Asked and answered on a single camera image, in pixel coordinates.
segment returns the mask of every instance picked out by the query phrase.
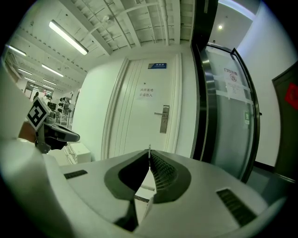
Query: person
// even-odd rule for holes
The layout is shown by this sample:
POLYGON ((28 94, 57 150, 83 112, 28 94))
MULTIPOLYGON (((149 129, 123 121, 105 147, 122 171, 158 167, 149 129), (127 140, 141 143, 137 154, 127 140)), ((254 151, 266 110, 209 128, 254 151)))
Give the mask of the person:
POLYGON ((33 97, 33 100, 38 96, 38 92, 36 92, 35 96, 33 97))

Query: door frame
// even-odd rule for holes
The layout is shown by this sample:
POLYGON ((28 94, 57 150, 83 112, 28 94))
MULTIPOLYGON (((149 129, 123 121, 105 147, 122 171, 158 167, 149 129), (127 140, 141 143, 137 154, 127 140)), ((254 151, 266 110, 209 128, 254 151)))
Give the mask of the door frame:
MULTIPOLYGON (((173 78, 173 90, 172 100, 169 113, 171 116, 168 121, 168 133, 166 138, 165 151, 170 153, 176 152, 176 145, 178 141, 180 117, 181 117, 181 104, 182 104, 182 56, 181 53, 167 53, 164 56, 173 57, 174 62, 174 78, 173 78)), ((124 76, 130 61, 133 60, 147 60, 152 58, 159 58, 160 54, 145 54, 142 56, 128 56, 123 60, 120 71, 115 80, 113 91, 108 104, 107 114, 104 123, 104 129, 102 134, 102 156, 101 159, 108 158, 111 130, 113 125, 113 118, 116 109, 116 103, 121 91, 124 76)))

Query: door handle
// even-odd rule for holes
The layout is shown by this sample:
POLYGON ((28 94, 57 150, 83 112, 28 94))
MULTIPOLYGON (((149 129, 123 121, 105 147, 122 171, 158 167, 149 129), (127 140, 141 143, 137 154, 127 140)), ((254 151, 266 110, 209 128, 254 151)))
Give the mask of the door handle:
POLYGON ((155 112, 154 115, 162 116, 162 121, 160 124, 160 133, 166 133, 167 132, 167 125, 168 125, 168 117, 169 117, 169 105, 163 105, 163 112, 158 113, 155 112))

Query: fluorescent ceiling light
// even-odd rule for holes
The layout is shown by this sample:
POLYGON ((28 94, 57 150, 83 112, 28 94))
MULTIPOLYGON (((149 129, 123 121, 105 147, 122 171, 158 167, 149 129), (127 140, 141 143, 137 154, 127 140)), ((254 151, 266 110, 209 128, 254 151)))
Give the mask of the fluorescent ceiling light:
POLYGON ((27 74, 32 75, 31 73, 29 73, 29 72, 27 72, 27 71, 25 71, 25 70, 23 70, 23 69, 18 68, 18 70, 20 70, 20 71, 22 71, 22 72, 25 72, 25 73, 27 73, 27 74))
POLYGON ((63 77, 62 74, 56 72, 54 69, 51 69, 51 68, 49 68, 48 66, 46 66, 46 65, 44 65, 44 64, 42 64, 41 66, 44 67, 45 69, 47 69, 47 70, 49 70, 49 71, 51 71, 51 72, 53 72, 53 73, 55 73, 55 74, 58 74, 59 76, 63 77))
POLYGON ((83 55, 88 53, 88 50, 80 42, 73 38, 65 29, 63 29, 63 27, 61 27, 55 20, 50 21, 49 27, 83 55))
POLYGON ((251 20, 254 20, 256 17, 250 10, 232 0, 219 0, 218 3, 234 9, 251 20))
POLYGON ((29 81, 32 81, 32 82, 34 82, 35 83, 35 81, 34 80, 32 80, 32 79, 28 79, 28 78, 26 78, 26 77, 24 77, 25 79, 27 79, 27 80, 29 80, 29 81))
POLYGON ((43 81, 46 81, 46 82, 48 82, 48 83, 50 83, 50 84, 54 84, 54 85, 57 85, 57 84, 55 84, 55 83, 52 83, 52 82, 50 82, 50 81, 47 81, 46 79, 42 79, 43 81))
MULTIPOLYGON (((53 89, 53 88, 51 88, 51 87, 48 87, 48 86, 46 86, 46 85, 44 85, 45 87, 47 87, 47 88, 49 88, 49 89, 53 89)), ((54 89, 53 89, 54 90, 54 89)))
POLYGON ((23 51, 21 51, 21 50, 19 50, 19 49, 17 49, 17 48, 14 48, 14 47, 12 47, 12 46, 7 46, 9 49, 12 49, 12 50, 14 50, 14 51, 16 51, 17 53, 20 53, 21 55, 24 55, 24 56, 26 56, 26 53, 25 52, 23 52, 23 51))

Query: paper notice on glass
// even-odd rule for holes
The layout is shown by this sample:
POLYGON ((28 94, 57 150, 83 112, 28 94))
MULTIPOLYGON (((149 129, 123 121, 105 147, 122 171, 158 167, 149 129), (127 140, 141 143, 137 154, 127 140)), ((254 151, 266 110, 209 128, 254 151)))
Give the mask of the paper notice on glass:
POLYGON ((152 87, 140 87, 136 92, 137 100, 153 100, 156 90, 152 87))
POLYGON ((229 98, 246 102, 244 89, 241 85, 226 81, 226 87, 229 98))

